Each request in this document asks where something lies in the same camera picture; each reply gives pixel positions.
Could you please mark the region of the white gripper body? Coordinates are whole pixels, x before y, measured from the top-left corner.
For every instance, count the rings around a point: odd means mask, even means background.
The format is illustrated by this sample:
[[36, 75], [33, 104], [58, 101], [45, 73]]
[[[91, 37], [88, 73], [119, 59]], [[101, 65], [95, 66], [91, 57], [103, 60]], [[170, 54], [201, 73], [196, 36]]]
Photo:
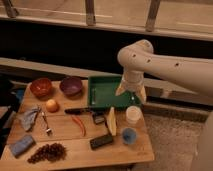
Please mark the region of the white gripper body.
[[121, 79], [121, 87], [126, 91], [137, 92], [143, 85], [143, 73], [125, 69]]

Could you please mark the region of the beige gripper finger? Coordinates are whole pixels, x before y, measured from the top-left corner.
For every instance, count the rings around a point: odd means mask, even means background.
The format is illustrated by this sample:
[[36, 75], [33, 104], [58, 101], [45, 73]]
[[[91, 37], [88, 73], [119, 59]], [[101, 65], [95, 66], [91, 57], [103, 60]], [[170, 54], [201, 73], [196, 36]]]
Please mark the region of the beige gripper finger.
[[145, 87], [142, 87], [140, 92], [139, 92], [139, 98], [141, 100], [142, 103], [145, 103], [147, 100], [147, 96], [146, 96], [146, 91], [145, 91]]
[[124, 92], [124, 88], [122, 87], [122, 84], [120, 83], [119, 86], [116, 89], [115, 95], [119, 96]]

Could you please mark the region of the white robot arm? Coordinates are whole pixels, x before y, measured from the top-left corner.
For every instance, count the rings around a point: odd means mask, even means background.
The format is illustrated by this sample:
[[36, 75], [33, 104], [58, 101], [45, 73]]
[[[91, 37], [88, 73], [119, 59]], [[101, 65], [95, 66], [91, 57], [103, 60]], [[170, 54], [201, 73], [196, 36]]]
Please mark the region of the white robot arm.
[[[143, 79], [144, 73], [148, 73], [213, 99], [213, 60], [156, 55], [148, 40], [122, 48], [117, 59], [123, 67], [117, 96], [134, 92], [144, 103]], [[200, 134], [190, 171], [213, 171], [213, 111]]]

